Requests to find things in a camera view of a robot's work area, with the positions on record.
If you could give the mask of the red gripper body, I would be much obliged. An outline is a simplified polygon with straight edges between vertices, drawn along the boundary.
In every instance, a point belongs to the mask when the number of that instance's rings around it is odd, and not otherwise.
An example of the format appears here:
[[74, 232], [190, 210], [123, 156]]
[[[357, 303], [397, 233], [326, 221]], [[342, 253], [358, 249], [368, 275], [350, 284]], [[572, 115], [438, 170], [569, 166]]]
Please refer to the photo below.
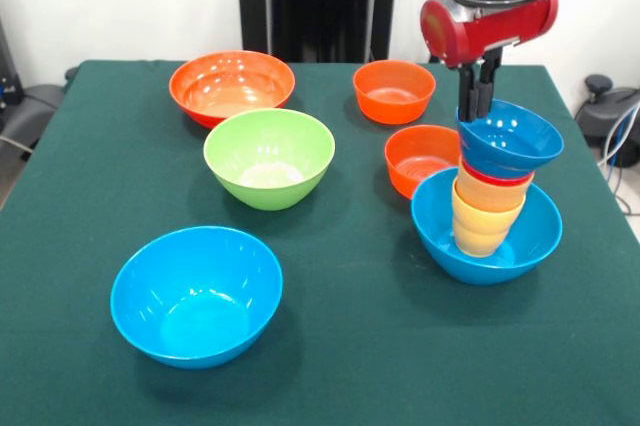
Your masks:
[[431, 54], [455, 68], [545, 34], [558, 9], [559, 0], [427, 0], [420, 26]]

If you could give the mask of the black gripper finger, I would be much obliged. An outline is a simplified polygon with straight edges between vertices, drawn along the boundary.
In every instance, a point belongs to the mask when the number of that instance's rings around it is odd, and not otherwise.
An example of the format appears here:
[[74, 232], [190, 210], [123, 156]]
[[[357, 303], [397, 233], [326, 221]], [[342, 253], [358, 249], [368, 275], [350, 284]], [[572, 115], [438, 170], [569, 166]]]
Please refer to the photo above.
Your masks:
[[480, 76], [477, 80], [477, 118], [485, 118], [491, 109], [497, 70], [502, 62], [502, 49], [495, 48], [483, 55]]
[[472, 122], [478, 117], [479, 93], [476, 89], [474, 67], [474, 63], [467, 63], [458, 68], [458, 120], [460, 122]]

